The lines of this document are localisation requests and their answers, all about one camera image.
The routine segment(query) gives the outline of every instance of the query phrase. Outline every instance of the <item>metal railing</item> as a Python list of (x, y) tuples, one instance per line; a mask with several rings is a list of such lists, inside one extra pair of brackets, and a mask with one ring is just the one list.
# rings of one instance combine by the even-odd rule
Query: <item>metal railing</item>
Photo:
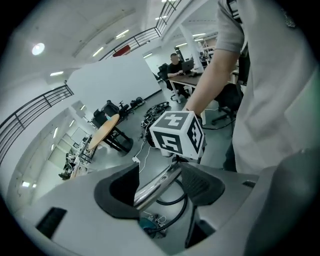
[(57, 87), (30, 100), (0, 124), (0, 165), (19, 135), (46, 110), (74, 93), (67, 85)]
[(162, 7), (162, 10), (159, 15), (159, 19), (155, 25), (155, 27), (149, 28), (143, 32), (140, 32), (129, 39), (125, 40), (124, 42), (117, 45), (107, 54), (105, 54), (99, 61), (104, 59), (111, 58), (117, 51), (123, 48), (126, 45), (129, 45), (130, 51), (134, 51), (139, 47), (145, 45), (146, 43), (150, 42), (153, 39), (159, 38), (164, 31), (169, 19), (171, 18), (172, 14), (177, 10), (177, 6), (180, 4), (182, 0), (167, 0)]
[(125, 40), (124, 42), (120, 43), (117, 47), (113, 48), (107, 54), (105, 54), (99, 61), (103, 59), (111, 58), (117, 51), (123, 48), (126, 45), (129, 45), (130, 51), (139, 48), (140, 46), (145, 45), (146, 43), (150, 42), (153, 39), (160, 37), (160, 32), (156, 27), (152, 27), (147, 29), (143, 32), (136, 34), (135, 36), (130, 37), (129, 39)]

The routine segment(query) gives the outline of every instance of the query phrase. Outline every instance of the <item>person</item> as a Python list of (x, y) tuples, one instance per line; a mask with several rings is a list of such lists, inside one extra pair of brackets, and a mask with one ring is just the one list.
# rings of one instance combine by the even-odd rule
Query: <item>person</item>
[[(184, 72), (182, 70), (182, 62), (179, 60), (179, 57), (176, 53), (172, 53), (170, 55), (171, 63), (167, 68), (168, 78), (173, 78), (175, 76), (182, 75)], [(190, 94), (185, 91), (184, 86), (182, 84), (174, 82), (174, 87), (179, 91), (181, 95), (183, 95), (186, 99), (190, 97)]]
[[(307, 135), (297, 132), (307, 128), (292, 125), (287, 113), (309, 93), (317, 61), (303, 32), (275, 1), (219, 0), (217, 21), (213, 60), (185, 108), (200, 115), (228, 83), (248, 45), (250, 72), (232, 144), (236, 171), (259, 174), (308, 146), (302, 137)], [(303, 118), (314, 122), (314, 116)]]

